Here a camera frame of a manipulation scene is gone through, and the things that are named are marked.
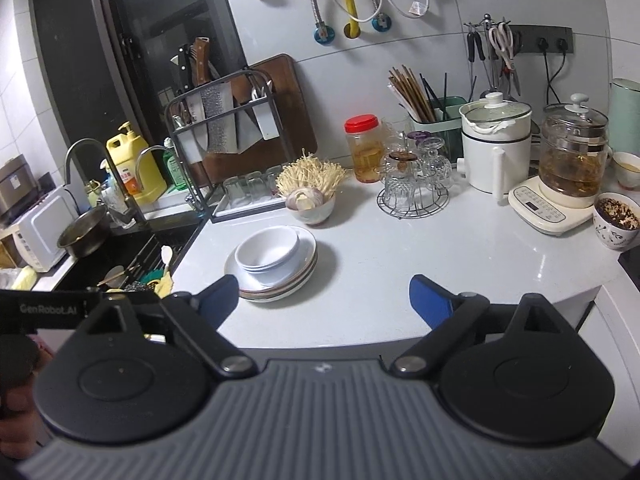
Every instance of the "cutting board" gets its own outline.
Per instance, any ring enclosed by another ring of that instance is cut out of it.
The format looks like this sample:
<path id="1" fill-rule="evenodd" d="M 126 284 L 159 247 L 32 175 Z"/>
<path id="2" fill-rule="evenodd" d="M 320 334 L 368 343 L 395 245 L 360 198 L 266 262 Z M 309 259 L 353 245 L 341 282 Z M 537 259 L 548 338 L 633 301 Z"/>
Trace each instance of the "cutting board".
<path id="1" fill-rule="evenodd" d="M 318 143 L 306 110 L 293 59 L 287 54 L 278 54 L 251 68 L 260 70 L 273 81 L 275 102 L 284 134 L 290 139 L 296 157 L 302 154 L 302 150 L 314 153 Z M 231 88 L 238 104 L 251 100 L 252 86 L 244 75 L 232 79 Z M 204 186 L 207 183 L 204 171 L 213 183 L 217 183 L 230 176 L 264 171 L 283 162 L 287 162 L 287 157 L 281 140 L 277 137 L 259 140 L 242 153 L 207 153 L 201 164 L 191 166 L 191 171 L 196 182 Z"/>

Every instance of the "glass kettle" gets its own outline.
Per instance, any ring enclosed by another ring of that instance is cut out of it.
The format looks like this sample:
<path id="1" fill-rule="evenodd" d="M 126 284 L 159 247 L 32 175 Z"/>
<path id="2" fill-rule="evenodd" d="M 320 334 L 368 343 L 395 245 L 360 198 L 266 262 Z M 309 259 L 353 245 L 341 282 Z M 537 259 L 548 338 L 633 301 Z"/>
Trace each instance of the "glass kettle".
<path id="1" fill-rule="evenodd" d="M 541 127 L 540 191 L 571 208 L 593 205 L 609 153 L 609 120 L 584 106 L 588 100 L 585 94 L 573 94 L 570 104 L 545 107 Z"/>

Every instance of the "red lid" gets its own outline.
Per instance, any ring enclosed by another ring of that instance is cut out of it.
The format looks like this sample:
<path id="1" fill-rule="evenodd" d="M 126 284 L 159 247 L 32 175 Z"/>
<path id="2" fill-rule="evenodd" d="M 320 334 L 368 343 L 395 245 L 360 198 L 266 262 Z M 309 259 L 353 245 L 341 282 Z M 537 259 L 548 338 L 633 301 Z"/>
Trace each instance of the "red lid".
<path id="1" fill-rule="evenodd" d="M 378 118 L 373 114 L 356 115 L 351 119 L 347 119 L 344 123 L 344 131 L 348 134 L 360 134 L 375 128 L 379 124 Z"/>

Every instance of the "power socket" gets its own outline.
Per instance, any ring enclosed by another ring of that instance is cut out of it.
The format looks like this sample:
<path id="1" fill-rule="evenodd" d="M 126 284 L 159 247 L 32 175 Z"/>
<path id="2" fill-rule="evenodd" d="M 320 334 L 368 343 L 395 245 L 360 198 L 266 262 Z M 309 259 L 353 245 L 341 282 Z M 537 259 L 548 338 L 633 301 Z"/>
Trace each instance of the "power socket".
<path id="1" fill-rule="evenodd" d="M 548 25 L 511 25 L 511 31 L 522 34 L 521 54 L 540 54 L 538 40 L 545 38 L 549 44 L 546 52 L 548 54 L 562 54 L 558 48 L 558 40 L 565 40 L 567 44 L 567 54 L 574 53 L 574 32 L 570 27 L 551 27 Z"/>

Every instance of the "scissors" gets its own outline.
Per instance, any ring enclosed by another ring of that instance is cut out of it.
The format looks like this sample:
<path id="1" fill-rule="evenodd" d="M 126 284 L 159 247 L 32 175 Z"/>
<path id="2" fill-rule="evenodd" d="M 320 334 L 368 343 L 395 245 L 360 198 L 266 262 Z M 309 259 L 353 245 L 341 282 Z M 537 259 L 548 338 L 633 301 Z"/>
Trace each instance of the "scissors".
<path id="1" fill-rule="evenodd" d="M 520 95 L 520 79 L 518 78 L 518 73 L 513 63 L 513 33 L 509 25 L 505 22 L 500 22 L 497 26 L 490 28 L 489 42 L 496 53 L 503 59 L 504 65 L 509 70 L 510 80 L 511 74 L 513 74 L 513 82 L 518 95 Z"/>

